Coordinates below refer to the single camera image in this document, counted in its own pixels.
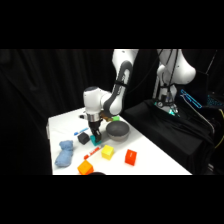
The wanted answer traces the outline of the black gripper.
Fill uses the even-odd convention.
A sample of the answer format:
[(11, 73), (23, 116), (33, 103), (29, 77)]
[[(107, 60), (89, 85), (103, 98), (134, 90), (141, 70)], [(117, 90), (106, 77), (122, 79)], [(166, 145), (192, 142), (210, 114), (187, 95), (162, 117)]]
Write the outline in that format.
[[(89, 128), (91, 129), (92, 132), (96, 131), (96, 140), (101, 140), (102, 139), (102, 133), (98, 130), (100, 127), (100, 122), (88, 122)], [(90, 138), (95, 138), (92, 132), (89, 132)]]

